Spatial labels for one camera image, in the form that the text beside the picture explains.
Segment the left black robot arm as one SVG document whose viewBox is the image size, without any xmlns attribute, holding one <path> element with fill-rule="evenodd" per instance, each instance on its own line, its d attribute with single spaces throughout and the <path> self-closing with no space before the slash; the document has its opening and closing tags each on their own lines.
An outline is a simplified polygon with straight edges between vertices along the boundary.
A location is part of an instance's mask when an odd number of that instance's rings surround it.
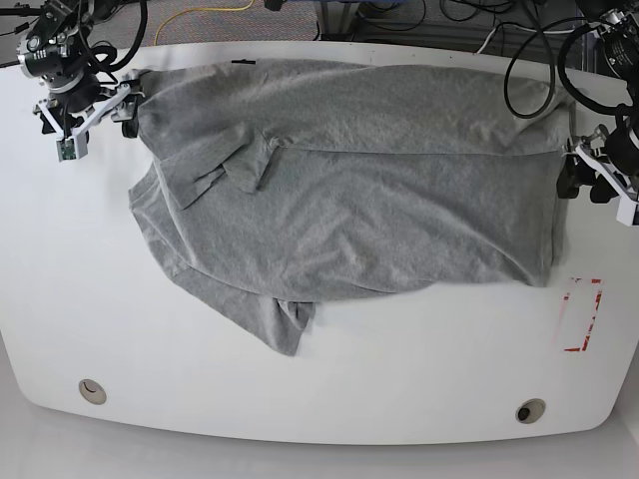
<svg viewBox="0 0 639 479">
<path fill-rule="evenodd" d="M 503 98 L 519 119 L 533 119 L 549 109 L 556 88 L 562 87 L 576 103 L 595 114 L 610 117 L 614 128 L 599 126 L 589 136 L 565 146 L 565 161 L 556 182 L 559 198 L 572 200 L 580 189 L 590 190 L 593 204 L 612 199 L 638 202 L 638 3 L 636 1 L 578 1 L 580 15 L 543 26 L 528 8 L 517 3 L 531 24 L 531 33 L 513 54 L 506 69 Z M 520 113 L 510 101 L 509 82 L 515 62 L 534 39 L 540 39 L 549 68 L 549 91 L 541 106 Z M 592 42 L 594 71 L 621 82 L 627 103 L 604 105 L 576 87 L 568 76 L 568 55 L 577 42 Z"/>
</svg>

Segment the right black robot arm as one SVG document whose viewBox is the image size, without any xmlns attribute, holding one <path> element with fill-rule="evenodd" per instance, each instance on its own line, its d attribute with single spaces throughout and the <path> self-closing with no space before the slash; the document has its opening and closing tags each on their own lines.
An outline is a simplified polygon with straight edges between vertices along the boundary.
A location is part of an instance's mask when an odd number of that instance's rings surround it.
<svg viewBox="0 0 639 479">
<path fill-rule="evenodd" d="M 140 50 L 146 34 L 149 8 L 140 1 L 139 24 L 131 47 L 123 57 L 103 40 L 92 45 L 94 27 L 113 18 L 122 1 L 46 1 L 38 9 L 23 7 L 35 22 L 17 47 L 17 62 L 24 75 L 47 88 L 48 96 L 34 109 L 44 135 L 54 134 L 61 160 L 86 155 L 89 130 L 110 116 L 123 125 L 123 133 L 137 134 L 137 97 L 133 81 L 115 74 L 127 67 Z"/>
</svg>

